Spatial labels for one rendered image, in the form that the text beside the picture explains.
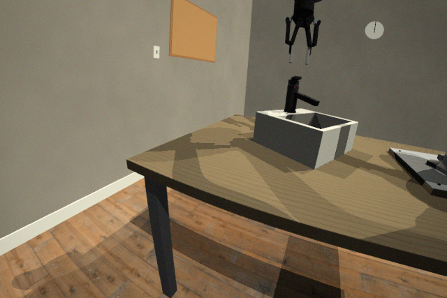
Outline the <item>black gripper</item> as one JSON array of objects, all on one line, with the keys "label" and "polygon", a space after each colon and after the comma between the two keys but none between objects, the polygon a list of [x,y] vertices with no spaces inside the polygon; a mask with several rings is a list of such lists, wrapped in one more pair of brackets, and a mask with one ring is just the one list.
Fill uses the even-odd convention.
[{"label": "black gripper", "polygon": [[[287,17],[285,20],[286,21],[285,44],[289,45],[289,54],[290,54],[289,63],[292,63],[293,60],[293,47],[294,47],[293,44],[299,27],[305,28],[306,32],[306,38],[307,38],[307,53],[305,59],[306,65],[309,64],[309,56],[311,55],[312,47],[317,45],[318,27],[321,21],[314,19],[314,2],[315,0],[295,0],[293,16]],[[295,23],[295,29],[290,41],[289,36],[290,36],[290,28],[292,20]],[[313,41],[310,33],[310,24],[312,22],[314,23]]]}]

